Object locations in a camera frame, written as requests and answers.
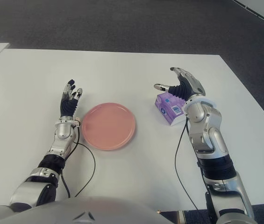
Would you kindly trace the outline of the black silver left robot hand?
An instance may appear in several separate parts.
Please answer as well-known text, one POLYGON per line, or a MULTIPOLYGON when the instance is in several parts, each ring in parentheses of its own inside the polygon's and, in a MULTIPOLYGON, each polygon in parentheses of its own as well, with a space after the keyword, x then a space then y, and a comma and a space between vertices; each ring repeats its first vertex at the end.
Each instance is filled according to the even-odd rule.
POLYGON ((82 96, 82 88, 75 89, 75 81, 71 79, 64 87, 60 102, 60 117, 73 117, 78 101, 82 96))

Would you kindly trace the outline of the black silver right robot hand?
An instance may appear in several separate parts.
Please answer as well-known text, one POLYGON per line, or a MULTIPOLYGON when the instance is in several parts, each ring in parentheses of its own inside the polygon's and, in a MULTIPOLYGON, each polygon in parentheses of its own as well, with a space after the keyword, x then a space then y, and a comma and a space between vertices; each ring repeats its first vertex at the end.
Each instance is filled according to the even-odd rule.
POLYGON ((192 96, 206 95, 200 81, 197 80, 190 72, 178 67, 171 67, 170 70, 177 75, 179 85, 168 86, 164 84, 154 84, 155 89, 168 92, 169 94, 185 101, 188 101, 192 96))

